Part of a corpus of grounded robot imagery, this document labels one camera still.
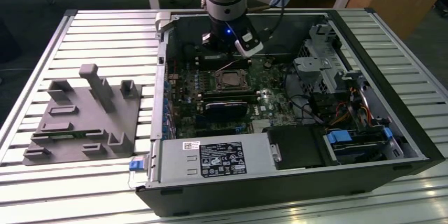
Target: metal slotted platform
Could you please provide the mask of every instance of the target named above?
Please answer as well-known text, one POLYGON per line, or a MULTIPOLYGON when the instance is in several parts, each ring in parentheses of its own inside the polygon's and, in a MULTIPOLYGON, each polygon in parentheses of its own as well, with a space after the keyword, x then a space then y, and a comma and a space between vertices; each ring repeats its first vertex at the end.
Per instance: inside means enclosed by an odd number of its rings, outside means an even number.
MULTIPOLYGON (((441 153, 448 157, 446 91, 374 14, 338 11, 441 153)), ((65 16, 0 131, 0 223, 414 223, 448 217, 448 161, 354 196, 292 202, 181 218, 157 217, 128 187, 129 158, 22 166, 22 152, 45 110, 52 79, 100 66, 109 84, 142 84, 134 153, 149 149, 156 40, 153 10, 78 11, 65 16)), ((356 63, 342 50, 349 63, 356 63)))

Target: floor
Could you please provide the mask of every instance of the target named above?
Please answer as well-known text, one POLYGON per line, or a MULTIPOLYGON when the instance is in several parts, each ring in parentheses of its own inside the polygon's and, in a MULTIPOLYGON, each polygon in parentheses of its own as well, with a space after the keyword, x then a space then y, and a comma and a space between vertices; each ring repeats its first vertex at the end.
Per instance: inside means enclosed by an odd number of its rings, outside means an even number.
MULTIPOLYGON (((161 8, 198 8, 200 0, 160 0, 161 8)), ((26 83, 38 57, 66 9, 146 9, 148 0, 0 0, 0 19, 20 44, 22 54, 0 63, 0 125, 26 83)), ((430 11, 405 41, 418 59, 448 87, 448 19, 430 11)))

